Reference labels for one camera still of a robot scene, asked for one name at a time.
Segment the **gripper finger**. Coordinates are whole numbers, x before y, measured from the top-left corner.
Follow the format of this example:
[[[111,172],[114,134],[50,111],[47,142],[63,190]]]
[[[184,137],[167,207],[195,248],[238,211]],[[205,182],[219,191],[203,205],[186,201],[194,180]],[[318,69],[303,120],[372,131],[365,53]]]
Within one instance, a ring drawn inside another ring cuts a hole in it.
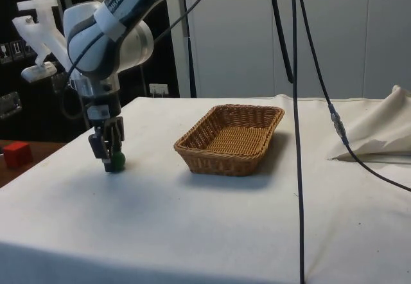
[[[110,152],[120,152],[125,140],[123,117],[118,116],[105,122],[105,142]]]
[[[95,158],[100,159],[106,172],[113,172],[111,140],[105,133],[104,127],[95,127],[94,133],[89,136],[89,144]]]

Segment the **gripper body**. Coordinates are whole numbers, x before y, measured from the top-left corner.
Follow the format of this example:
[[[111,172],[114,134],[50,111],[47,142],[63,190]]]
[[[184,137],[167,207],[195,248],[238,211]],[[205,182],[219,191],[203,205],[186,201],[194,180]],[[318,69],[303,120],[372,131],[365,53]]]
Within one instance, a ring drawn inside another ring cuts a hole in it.
[[[121,104],[117,94],[97,97],[82,97],[85,115],[93,127],[108,127],[121,114]]]

